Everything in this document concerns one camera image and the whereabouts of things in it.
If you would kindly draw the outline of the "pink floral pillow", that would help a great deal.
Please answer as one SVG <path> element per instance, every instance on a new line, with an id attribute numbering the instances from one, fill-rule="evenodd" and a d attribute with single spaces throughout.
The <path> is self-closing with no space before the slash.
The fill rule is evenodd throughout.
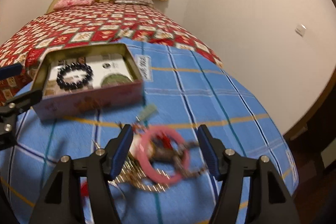
<path id="1" fill-rule="evenodd" d="M 61 10 L 74 6 L 87 6 L 92 5 L 94 2 L 95 0 L 60 0 L 54 5 L 53 9 Z"/>

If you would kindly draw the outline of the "pink metal tin box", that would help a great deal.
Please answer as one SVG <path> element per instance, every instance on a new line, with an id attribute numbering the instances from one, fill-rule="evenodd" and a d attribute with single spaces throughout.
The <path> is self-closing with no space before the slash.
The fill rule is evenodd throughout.
<path id="1" fill-rule="evenodd" d="M 142 100 L 143 79 L 139 68 L 131 54 L 131 47 L 125 43 L 98 44 L 66 48 L 63 50 L 47 53 L 40 63 L 32 90 L 42 91 L 42 99 L 34 105 L 33 109 L 41 120 L 72 116 L 86 111 L 101 108 L 116 108 L 133 105 Z M 110 53 L 120 54 L 133 76 L 134 81 L 129 84 L 106 86 L 99 89 L 83 90 L 77 93 L 63 94 L 58 96 L 44 96 L 45 81 L 50 72 L 50 65 L 57 60 L 76 59 L 79 57 L 91 57 Z M 92 79 L 91 67 L 83 63 L 73 63 L 60 69 L 56 79 L 62 89 L 82 88 Z"/>

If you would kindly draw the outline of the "white wall switch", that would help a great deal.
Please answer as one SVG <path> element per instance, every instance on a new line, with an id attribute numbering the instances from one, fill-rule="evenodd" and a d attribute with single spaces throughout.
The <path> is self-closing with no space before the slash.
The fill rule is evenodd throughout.
<path id="1" fill-rule="evenodd" d="M 306 32 L 306 27 L 303 24 L 298 24 L 297 27 L 295 28 L 295 32 L 299 36 L 304 37 L 305 36 L 305 32 Z"/>

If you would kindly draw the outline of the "light green jade pendant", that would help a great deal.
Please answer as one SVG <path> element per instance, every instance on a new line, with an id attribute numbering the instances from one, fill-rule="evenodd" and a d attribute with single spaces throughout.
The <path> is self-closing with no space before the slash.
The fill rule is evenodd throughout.
<path id="1" fill-rule="evenodd" d="M 143 122 L 148 120 L 157 112 L 157 107 L 154 104 L 146 105 L 136 116 L 136 121 Z"/>

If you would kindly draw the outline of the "pink jade bangle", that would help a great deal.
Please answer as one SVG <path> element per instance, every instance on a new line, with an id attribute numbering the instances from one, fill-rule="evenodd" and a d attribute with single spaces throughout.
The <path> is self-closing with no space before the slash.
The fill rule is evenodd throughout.
<path id="1" fill-rule="evenodd" d="M 188 171 L 190 163 L 189 149 L 183 137 L 173 128 L 151 126 L 144 130 L 137 148 L 137 160 L 144 173 L 157 184 L 173 185 L 180 182 Z M 151 161 L 170 163 L 175 173 L 171 176 L 160 174 Z"/>

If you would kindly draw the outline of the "white card in tin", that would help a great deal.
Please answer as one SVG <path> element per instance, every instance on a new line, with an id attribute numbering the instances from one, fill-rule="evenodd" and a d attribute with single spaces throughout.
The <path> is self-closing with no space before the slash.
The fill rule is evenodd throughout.
<path id="1" fill-rule="evenodd" d="M 60 69 L 73 63 L 83 63 L 91 67 L 92 79 L 82 88 L 62 89 L 56 82 Z M 118 53 L 79 57 L 76 59 L 57 60 L 50 65 L 50 72 L 43 89 L 44 96 L 58 96 L 77 93 L 83 90 L 99 89 L 106 86 L 129 84 L 134 81 L 124 58 Z"/>

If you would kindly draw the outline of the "red patterned bed sheet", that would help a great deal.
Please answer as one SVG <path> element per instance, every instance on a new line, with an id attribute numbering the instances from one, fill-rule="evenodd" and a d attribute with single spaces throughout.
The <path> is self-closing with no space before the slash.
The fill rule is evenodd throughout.
<path id="1" fill-rule="evenodd" d="M 33 80 L 50 51 L 121 38 L 195 51 L 217 66 L 223 65 L 204 42 L 153 7 L 96 2 L 39 16 L 1 45 L 1 66 L 20 63 L 23 67 L 18 75 L 1 81 L 1 104 Z"/>

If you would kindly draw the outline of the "blue plaid towel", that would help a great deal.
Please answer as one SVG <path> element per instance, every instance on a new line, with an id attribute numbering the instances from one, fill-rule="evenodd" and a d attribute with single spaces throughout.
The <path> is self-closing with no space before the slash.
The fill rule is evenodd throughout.
<path id="1" fill-rule="evenodd" d="M 137 60 L 144 78 L 142 101 L 119 109 L 88 111 L 75 117 L 41 121 L 33 108 L 18 116 L 18 145 L 1 151 L 1 182 L 19 223 L 29 223 L 39 193 L 61 156 L 89 156 L 105 147 L 132 124 L 146 106 L 157 111 L 135 125 L 131 155 L 137 155 L 142 129 L 148 154 L 156 147 L 178 149 L 176 132 L 186 142 L 197 141 L 197 129 L 211 135 L 240 156 L 268 157 L 290 194 L 298 187 L 298 171 L 284 137 L 258 99 L 223 69 L 199 53 L 122 39 Z M 122 223 L 204 223 L 213 212 L 222 182 L 209 172 L 182 179 L 158 192 L 130 183 L 110 186 Z"/>

